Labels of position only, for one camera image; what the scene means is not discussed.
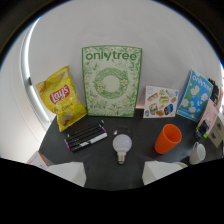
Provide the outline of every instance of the white wall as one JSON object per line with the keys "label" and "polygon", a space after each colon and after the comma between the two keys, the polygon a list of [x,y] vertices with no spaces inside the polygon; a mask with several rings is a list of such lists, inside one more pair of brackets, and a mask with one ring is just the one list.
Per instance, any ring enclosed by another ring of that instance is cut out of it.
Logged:
{"label": "white wall", "polygon": [[0,155],[22,163],[39,150],[46,133],[28,100],[20,70],[26,32],[14,42],[0,70]]}
{"label": "white wall", "polygon": [[204,36],[175,11],[149,0],[75,0],[42,16],[30,42],[32,82],[69,65],[85,105],[82,47],[113,44],[143,49],[137,107],[144,106],[146,85],[181,92],[191,68],[221,83],[220,62]]}
{"label": "white wall", "polygon": [[[26,162],[39,149],[45,135],[22,83],[20,51],[26,31],[0,70],[0,155],[19,162]],[[85,105],[82,47],[103,44],[143,49],[137,107],[144,105],[146,85],[181,91],[191,68],[221,83],[219,60],[210,44],[169,8],[149,0],[74,0],[43,15],[34,28],[29,49],[33,85],[69,65]]]}

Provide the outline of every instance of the green and white box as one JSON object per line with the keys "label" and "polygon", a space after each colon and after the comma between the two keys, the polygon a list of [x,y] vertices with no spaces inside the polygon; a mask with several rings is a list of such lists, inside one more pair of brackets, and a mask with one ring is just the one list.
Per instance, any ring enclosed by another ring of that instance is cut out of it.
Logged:
{"label": "green and white box", "polygon": [[88,115],[134,117],[141,63],[141,48],[114,45],[82,48]]}

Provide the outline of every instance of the lay's chip bag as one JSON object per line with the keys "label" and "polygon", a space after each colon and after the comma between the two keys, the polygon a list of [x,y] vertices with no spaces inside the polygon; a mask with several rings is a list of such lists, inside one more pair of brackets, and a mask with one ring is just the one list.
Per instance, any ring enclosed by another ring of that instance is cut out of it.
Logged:
{"label": "lay's chip bag", "polygon": [[55,72],[36,87],[45,106],[57,114],[60,132],[87,114],[73,86],[69,66]]}

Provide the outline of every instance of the orange cup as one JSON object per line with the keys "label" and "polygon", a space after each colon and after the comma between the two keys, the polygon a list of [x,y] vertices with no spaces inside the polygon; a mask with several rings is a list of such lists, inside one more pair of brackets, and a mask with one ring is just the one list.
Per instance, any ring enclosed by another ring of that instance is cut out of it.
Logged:
{"label": "orange cup", "polygon": [[182,139],[181,131],[173,124],[166,124],[156,140],[154,148],[159,154],[170,151]]}

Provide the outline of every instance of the light bulb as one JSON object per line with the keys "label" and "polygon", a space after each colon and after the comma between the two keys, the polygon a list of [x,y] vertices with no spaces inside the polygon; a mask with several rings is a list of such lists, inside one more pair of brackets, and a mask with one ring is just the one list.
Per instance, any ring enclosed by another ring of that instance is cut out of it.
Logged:
{"label": "light bulb", "polygon": [[117,135],[113,140],[114,150],[118,155],[118,162],[120,164],[124,163],[125,155],[130,150],[132,146],[131,138],[128,135],[120,134]]}

